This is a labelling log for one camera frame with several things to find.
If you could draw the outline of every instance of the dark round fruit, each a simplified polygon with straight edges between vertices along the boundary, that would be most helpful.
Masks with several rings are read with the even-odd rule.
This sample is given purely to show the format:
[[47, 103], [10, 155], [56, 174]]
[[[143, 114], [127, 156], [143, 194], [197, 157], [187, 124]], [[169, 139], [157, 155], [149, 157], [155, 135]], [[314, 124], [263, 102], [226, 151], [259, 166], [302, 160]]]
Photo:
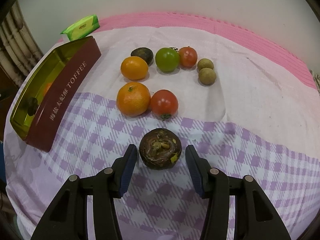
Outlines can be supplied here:
[[148, 48], [137, 48], [131, 52], [131, 56], [137, 56], [142, 58], [148, 65], [153, 60], [153, 52]]
[[156, 128], [143, 136], [139, 153], [143, 163], [153, 170], [172, 168], [182, 151], [181, 142], [173, 132]]
[[28, 99], [27, 101], [27, 105], [28, 105], [28, 115], [29, 116], [33, 116], [36, 114], [37, 110], [38, 110], [38, 100], [34, 97], [31, 97]]

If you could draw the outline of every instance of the orange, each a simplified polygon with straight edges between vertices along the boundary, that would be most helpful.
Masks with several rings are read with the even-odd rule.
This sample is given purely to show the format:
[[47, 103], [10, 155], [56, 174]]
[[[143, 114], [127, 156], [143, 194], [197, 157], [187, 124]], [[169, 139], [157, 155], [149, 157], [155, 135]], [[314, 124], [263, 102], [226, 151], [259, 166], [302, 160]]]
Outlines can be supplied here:
[[136, 116], [144, 113], [150, 104], [148, 88], [138, 82], [130, 82], [120, 88], [117, 95], [117, 107], [127, 116]]
[[43, 91], [43, 96], [48, 92], [49, 88], [51, 87], [52, 82], [51, 83], [47, 83], [44, 87], [44, 91]]
[[148, 73], [148, 64], [140, 57], [125, 58], [121, 64], [121, 73], [130, 80], [145, 78]]

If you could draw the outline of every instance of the tomato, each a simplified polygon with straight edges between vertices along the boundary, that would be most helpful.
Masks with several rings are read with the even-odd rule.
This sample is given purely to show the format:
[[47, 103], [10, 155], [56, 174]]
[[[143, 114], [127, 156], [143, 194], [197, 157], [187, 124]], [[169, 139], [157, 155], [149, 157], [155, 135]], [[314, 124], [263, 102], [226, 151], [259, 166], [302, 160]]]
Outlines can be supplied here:
[[51, 83], [47, 83], [44, 87], [44, 90], [43, 90], [43, 96], [48, 92], [49, 88], [51, 87], [52, 85], [52, 82]]
[[192, 68], [198, 60], [198, 54], [191, 47], [183, 47], [179, 49], [180, 64], [187, 68]]
[[178, 100], [169, 90], [159, 90], [151, 98], [151, 111], [163, 120], [169, 119], [178, 110]]
[[179, 60], [179, 54], [174, 49], [162, 48], [156, 54], [156, 64], [162, 72], [174, 71]]

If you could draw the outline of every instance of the bedsheet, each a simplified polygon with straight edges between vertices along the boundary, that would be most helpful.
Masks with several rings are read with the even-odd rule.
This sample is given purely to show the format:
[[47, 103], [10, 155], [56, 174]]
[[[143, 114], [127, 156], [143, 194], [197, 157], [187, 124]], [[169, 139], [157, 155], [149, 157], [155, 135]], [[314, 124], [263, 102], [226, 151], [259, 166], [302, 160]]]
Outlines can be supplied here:
[[[157, 127], [176, 133], [183, 149], [193, 144], [227, 175], [254, 176], [296, 239], [320, 208], [320, 100], [306, 65], [248, 30], [199, 16], [133, 14], [100, 23], [92, 35], [102, 56], [72, 99], [52, 150], [26, 145], [10, 125], [10, 111], [7, 116], [7, 193], [25, 239], [68, 176], [95, 175]], [[196, 69], [164, 74], [153, 63], [141, 82], [151, 93], [171, 90], [179, 100], [178, 116], [163, 122], [150, 112], [137, 118], [121, 115], [115, 99], [128, 82], [120, 73], [122, 60], [137, 47], [155, 53], [184, 46], [214, 62], [215, 84], [202, 86]], [[207, 201], [194, 192], [182, 152], [170, 170], [152, 171], [140, 161], [128, 192], [115, 205], [124, 239], [194, 240]], [[231, 199], [228, 239], [234, 209]], [[94, 239], [91, 198], [88, 232]]]

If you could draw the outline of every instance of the purple checkered fabric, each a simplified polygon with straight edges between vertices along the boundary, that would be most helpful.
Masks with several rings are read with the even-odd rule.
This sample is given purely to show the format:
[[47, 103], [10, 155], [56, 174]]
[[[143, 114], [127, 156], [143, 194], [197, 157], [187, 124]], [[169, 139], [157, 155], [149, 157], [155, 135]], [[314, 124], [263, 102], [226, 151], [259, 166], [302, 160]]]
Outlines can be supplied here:
[[[122, 156], [143, 134], [164, 127], [185, 147], [193, 144], [212, 167], [229, 176], [254, 176], [276, 207], [288, 231], [306, 227], [320, 207], [319, 160], [269, 143], [234, 123], [202, 122], [176, 117], [162, 122], [150, 113], [125, 118], [114, 100], [78, 93], [72, 100], [52, 150], [41, 155], [49, 171], [63, 182], [70, 174], [95, 175]], [[136, 167], [128, 192], [116, 200], [120, 221], [172, 239], [199, 239], [207, 201], [194, 192], [184, 155], [170, 170]], [[228, 239], [234, 233], [234, 199], [230, 203]], [[122, 231], [124, 239], [130, 231]]]

